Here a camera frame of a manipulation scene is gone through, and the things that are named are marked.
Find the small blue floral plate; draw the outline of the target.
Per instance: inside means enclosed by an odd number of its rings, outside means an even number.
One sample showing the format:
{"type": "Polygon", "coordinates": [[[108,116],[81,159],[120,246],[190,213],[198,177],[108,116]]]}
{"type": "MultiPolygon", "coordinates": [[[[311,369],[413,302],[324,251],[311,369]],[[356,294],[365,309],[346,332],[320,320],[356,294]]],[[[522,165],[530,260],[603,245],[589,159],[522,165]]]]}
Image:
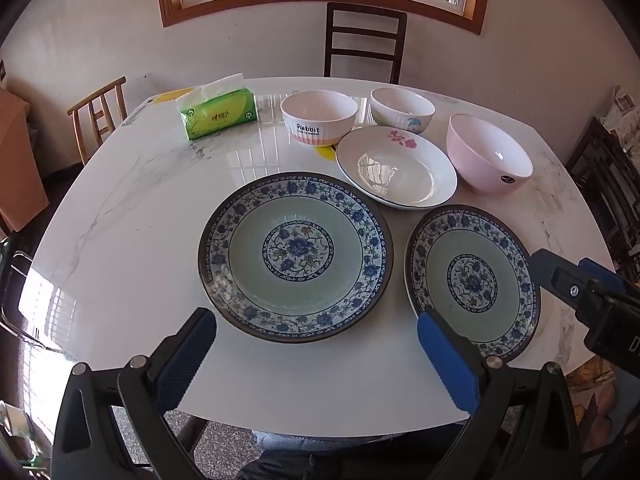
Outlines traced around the small blue floral plate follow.
{"type": "Polygon", "coordinates": [[[529,252],[501,220],[480,208],[449,205],[428,212],[405,253],[413,311],[436,310],[482,356],[517,358],[533,339],[541,312],[529,252]]]}

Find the pink plastic bowl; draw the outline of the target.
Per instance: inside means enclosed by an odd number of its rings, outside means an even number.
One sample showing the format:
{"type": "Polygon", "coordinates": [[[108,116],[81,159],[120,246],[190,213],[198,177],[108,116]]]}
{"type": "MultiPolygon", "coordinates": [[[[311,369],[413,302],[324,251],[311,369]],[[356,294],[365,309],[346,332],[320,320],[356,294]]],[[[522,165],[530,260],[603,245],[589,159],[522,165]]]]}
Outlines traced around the pink plastic bowl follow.
{"type": "Polygon", "coordinates": [[[469,114],[449,118],[446,148],[462,180],[480,195],[506,195],[534,174],[524,148],[501,128],[469,114]]]}

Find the large blue floral plate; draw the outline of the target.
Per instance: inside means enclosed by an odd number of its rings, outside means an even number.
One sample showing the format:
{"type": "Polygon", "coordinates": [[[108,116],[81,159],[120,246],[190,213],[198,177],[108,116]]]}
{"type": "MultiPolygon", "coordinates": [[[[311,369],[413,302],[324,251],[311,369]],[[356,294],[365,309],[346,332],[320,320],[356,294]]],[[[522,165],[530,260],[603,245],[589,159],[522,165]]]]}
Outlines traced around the large blue floral plate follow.
{"type": "Polygon", "coordinates": [[[381,300],[394,244],[352,185],[293,171],[254,180],[212,213],[198,275],[212,305],[250,336],[306,344],[348,330],[381,300]]]}

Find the white plate pink flowers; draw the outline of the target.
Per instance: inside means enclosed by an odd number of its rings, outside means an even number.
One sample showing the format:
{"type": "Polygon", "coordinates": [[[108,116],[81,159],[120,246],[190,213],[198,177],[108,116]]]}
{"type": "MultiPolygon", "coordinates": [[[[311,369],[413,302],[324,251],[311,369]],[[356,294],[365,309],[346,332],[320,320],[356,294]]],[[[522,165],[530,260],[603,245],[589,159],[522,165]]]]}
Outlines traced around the white plate pink flowers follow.
{"type": "Polygon", "coordinates": [[[355,188],[389,207],[430,209],[457,192],[457,171],[448,156],[409,131],[380,126],[356,129],[337,144],[335,159],[355,188]]]}

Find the white cartoon bowl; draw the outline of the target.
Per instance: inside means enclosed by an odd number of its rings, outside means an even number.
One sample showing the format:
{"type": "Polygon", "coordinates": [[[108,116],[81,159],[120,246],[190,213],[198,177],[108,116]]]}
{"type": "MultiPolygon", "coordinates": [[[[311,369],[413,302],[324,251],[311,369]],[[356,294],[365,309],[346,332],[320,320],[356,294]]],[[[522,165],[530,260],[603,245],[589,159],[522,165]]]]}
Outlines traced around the white cartoon bowl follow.
{"type": "Polygon", "coordinates": [[[436,107],[424,96],[399,87],[371,91],[371,116],[380,126],[422,134],[435,116],[436,107]]]}

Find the white Rabbit bowl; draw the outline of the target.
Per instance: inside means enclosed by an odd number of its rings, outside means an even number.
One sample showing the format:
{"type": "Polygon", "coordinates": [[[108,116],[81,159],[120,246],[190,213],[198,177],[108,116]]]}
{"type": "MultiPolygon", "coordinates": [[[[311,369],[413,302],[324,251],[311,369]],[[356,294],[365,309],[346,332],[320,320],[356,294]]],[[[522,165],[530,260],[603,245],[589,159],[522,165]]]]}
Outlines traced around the white Rabbit bowl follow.
{"type": "Polygon", "coordinates": [[[330,90],[292,93],[280,107],[290,136],[315,148],[340,142],[354,128],[359,110],[351,96],[330,90]]]}

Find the dark wooden side furniture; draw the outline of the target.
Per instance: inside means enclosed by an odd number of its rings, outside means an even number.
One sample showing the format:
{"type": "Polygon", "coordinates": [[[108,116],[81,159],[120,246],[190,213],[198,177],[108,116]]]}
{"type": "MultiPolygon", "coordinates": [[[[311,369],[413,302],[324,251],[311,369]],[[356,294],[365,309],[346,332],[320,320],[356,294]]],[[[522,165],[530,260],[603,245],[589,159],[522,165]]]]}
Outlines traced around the dark wooden side furniture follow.
{"type": "Polygon", "coordinates": [[[565,164],[604,238],[617,274],[639,281],[639,171],[617,136],[591,118],[565,164]]]}

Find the black metal chair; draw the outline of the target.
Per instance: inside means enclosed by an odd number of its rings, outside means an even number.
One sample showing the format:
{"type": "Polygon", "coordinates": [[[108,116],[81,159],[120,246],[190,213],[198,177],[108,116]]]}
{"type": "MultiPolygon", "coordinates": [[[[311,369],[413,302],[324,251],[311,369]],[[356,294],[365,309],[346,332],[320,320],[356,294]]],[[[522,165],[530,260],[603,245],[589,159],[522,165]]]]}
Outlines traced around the black metal chair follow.
{"type": "Polygon", "coordinates": [[[21,248],[20,237],[16,234],[6,236],[1,241],[1,328],[22,344],[63,354],[62,350],[51,347],[25,330],[24,315],[17,311],[18,296],[31,266],[32,256],[21,248]]]}

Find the newspaper bundle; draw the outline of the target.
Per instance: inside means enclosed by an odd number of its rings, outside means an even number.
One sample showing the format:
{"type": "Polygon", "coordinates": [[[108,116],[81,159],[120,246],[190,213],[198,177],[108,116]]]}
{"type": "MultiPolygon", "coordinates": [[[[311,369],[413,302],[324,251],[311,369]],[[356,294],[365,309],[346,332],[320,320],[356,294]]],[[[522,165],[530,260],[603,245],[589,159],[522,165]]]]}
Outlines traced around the newspaper bundle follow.
{"type": "Polygon", "coordinates": [[[619,84],[614,87],[611,105],[600,123],[616,136],[624,150],[631,150],[636,145],[639,139],[639,105],[619,84]]]}

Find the orange covered box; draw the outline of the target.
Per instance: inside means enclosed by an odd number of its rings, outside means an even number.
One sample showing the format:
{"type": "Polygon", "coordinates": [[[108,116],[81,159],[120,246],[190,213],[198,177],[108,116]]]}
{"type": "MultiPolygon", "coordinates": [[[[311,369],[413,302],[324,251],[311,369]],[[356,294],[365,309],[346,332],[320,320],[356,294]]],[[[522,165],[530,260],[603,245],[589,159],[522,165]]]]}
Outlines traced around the orange covered box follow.
{"type": "Polygon", "coordinates": [[[49,205],[32,152],[27,125],[29,105],[1,89],[1,229],[21,231],[49,205]]]}

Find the yellow hot warning sticker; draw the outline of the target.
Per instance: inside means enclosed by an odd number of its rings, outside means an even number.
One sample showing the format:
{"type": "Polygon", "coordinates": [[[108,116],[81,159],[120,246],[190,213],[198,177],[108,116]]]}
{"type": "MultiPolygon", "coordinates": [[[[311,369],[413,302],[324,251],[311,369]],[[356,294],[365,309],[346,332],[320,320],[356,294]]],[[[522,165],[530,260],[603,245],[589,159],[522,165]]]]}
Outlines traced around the yellow hot warning sticker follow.
{"type": "Polygon", "coordinates": [[[325,158],[327,160],[332,160],[332,162],[334,162],[334,160],[335,160],[335,152],[336,152],[336,148],[335,148],[334,145],[318,146],[318,148],[316,148],[316,151],[323,158],[325,158]]]}

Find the light wooden chair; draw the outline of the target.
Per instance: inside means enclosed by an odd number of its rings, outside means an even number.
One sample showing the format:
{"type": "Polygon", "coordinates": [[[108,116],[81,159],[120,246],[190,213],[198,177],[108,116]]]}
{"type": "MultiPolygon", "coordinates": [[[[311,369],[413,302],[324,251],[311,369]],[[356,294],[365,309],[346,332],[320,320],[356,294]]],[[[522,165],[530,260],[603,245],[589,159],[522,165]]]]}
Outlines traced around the light wooden chair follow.
{"type": "Polygon", "coordinates": [[[123,122],[128,117],[127,105],[122,91],[126,81],[126,77],[121,76],[92,92],[67,110],[67,116],[72,120],[80,161],[84,166],[90,160],[90,155],[87,151],[85,136],[82,133],[80,113],[83,110],[87,112],[93,139],[96,141],[96,147],[100,148],[103,144],[103,139],[106,136],[110,136],[116,129],[110,102],[107,99],[110,93],[114,94],[120,121],[123,122]]]}

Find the dark wooden chair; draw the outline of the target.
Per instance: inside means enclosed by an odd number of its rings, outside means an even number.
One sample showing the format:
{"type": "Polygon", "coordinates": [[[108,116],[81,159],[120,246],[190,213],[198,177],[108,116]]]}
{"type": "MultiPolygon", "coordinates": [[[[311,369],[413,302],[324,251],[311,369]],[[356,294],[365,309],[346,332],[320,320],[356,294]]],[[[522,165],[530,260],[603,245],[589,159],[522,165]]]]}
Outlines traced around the dark wooden chair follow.
{"type": "Polygon", "coordinates": [[[326,4],[326,36],[324,37],[323,76],[332,75],[334,58],[362,58],[384,62],[390,66],[388,81],[399,84],[406,43],[408,15],[377,6],[328,2],[326,4]],[[338,18],[379,18],[386,29],[341,24],[338,18]]]}

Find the green tissue pack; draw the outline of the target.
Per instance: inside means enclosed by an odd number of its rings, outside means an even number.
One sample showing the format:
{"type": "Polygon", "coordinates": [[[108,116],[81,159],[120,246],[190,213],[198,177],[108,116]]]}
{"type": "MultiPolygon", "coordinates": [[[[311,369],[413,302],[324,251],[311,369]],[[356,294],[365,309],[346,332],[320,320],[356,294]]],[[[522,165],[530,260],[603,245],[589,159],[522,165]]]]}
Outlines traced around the green tissue pack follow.
{"type": "Polygon", "coordinates": [[[257,120],[255,97],[242,73],[196,87],[176,105],[189,141],[257,120]]]}

